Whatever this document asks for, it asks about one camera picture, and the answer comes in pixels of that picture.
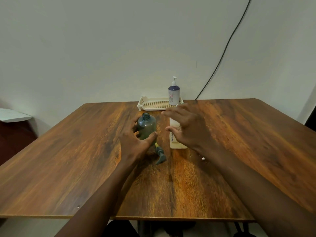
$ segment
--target cream plastic basket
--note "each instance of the cream plastic basket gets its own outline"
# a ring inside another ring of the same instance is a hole
[[[142,96],[137,104],[138,110],[141,111],[163,111],[168,107],[174,105],[169,105],[169,98],[148,98],[147,96]]]

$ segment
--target table top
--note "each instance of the table top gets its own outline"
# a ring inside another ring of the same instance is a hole
[[[316,132],[258,99],[185,101],[212,136],[286,195],[316,212]],[[119,134],[140,115],[136,102],[88,103],[0,166],[0,217],[70,218],[120,161]],[[254,221],[215,167],[170,149],[160,111],[158,144],[125,183],[113,218]]]

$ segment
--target person's left hand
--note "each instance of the person's left hand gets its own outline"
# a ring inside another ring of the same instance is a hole
[[[134,134],[137,131],[137,120],[138,117],[133,118],[120,135],[121,141],[121,162],[129,165],[137,164],[146,154],[149,147],[152,145],[154,140],[157,138],[157,132],[151,133],[147,139],[140,140]]]

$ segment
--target cable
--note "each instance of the cable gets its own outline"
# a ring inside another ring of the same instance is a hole
[[[224,56],[224,54],[225,54],[225,52],[226,52],[227,46],[228,46],[228,44],[229,44],[229,42],[230,42],[232,36],[234,35],[235,31],[236,31],[237,28],[239,27],[239,24],[240,24],[241,21],[243,20],[244,15],[245,15],[246,12],[247,12],[247,9],[248,9],[248,7],[249,7],[250,2],[251,2],[251,0],[249,0],[249,2],[248,2],[248,4],[247,4],[247,7],[246,7],[246,9],[245,9],[245,11],[244,11],[244,13],[243,13],[243,15],[242,15],[242,17],[241,17],[241,19],[240,19],[238,25],[236,26],[235,30],[234,30],[233,33],[231,34],[231,36],[230,36],[230,38],[229,38],[229,40],[228,40],[228,42],[227,42],[227,44],[226,44],[226,47],[225,47],[225,49],[224,49],[224,52],[223,52],[223,54],[222,54],[222,57],[221,57],[221,59],[219,60],[219,63],[217,64],[217,67],[215,68],[213,74],[211,75],[211,77],[209,78],[209,80],[207,81],[207,83],[205,84],[205,86],[203,87],[202,91],[201,91],[201,92],[199,93],[199,95],[195,98],[196,100],[197,100],[198,97],[201,95],[201,93],[204,91],[205,87],[207,86],[207,84],[210,82],[210,80],[212,79],[213,75],[215,74],[215,72],[216,72],[216,70],[217,70],[219,64],[222,62],[222,59],[223,59],[223,56]]]

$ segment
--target white wall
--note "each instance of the white wall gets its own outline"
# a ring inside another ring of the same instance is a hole
[[[83,103],[162,95],[173,75],[195,99],[247,2],[0,0],[0,107],[41,135]],[[316,84],[315,8],[253,0],[200,99],[259,98],[297,119]]]

